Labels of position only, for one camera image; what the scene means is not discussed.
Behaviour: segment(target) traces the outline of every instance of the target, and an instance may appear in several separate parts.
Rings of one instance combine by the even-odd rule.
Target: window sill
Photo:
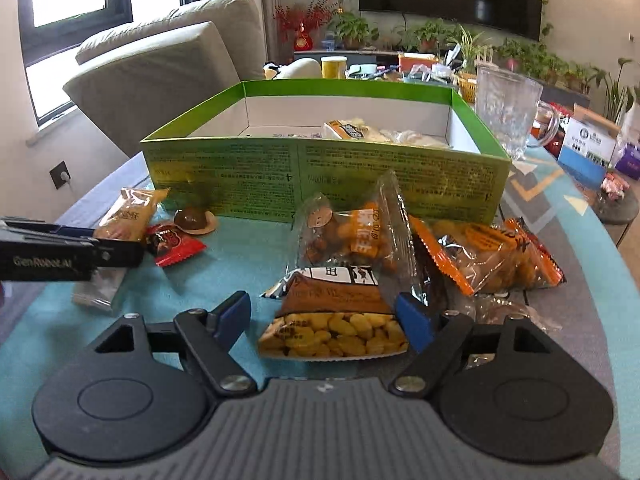
[[[57,130],[63,124],[69,122],[69,120],[78,115],[80,113],[80,109],[77,106],[72,106],[69,110],[65,110],[60,117],[56,117],[50,121],[44,123],[39,129],[38,132],[29,139],[25,141],[26,145],[31,148],[35,146],[38,142],[40,142],[44,137],[52,134],[55,130]]]

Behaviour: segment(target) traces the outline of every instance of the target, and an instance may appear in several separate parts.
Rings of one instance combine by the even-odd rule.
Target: white wall
[[[280,1],[293,5],[309,0]],[[402,23],[399,15],[367,12],[366,17],[380,27],[381,36]],[[593,63],[612,72],[617,72],[619,57],[640,61],[640,0],[549,0],[545,19],[555,25],[547,40],[549,49],[566,60]],[[639,46],[628,41],[630,32]],[[495,44],[505,37],[496,30],[489,30],[488,35]],[[625,69],[624,80],[626,84],[640,83],[640,67]]]
[[[55,220],[127,157],[80,112],[28,148],[38,131],[27,88],[17,0],[0,0],[0,215]],[[56,190],[49,170],[71,174]]]

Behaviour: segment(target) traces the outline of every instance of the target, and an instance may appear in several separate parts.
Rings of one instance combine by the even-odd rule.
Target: yellow cup
[[[347,58],[344,56],[325,56],[322,61],[323,79],[347,79]]]

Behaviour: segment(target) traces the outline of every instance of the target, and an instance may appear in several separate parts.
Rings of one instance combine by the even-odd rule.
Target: pitcher handle
[[[560,128],[560,114],[555,108],[553,108],[550,104],[545,103],[544,101],[540,101],[538,103],[538,107],[544,108],[545,110],[551,112],[551,122],[549,123],[549,127],[542,138],[529,140],[527,142],[528,148],[540,148],[542,146],[548,145],[548,143],[550,143],[554,139],[556,133],[558,133],[558,130]]]

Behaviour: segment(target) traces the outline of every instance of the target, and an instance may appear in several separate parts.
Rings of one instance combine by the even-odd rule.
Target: beige sofa
[[[71,100],[124,153],[148,134],[241,80],[264,78],[264,33],[254,0],[204,0],[148,23],[86,40]]]

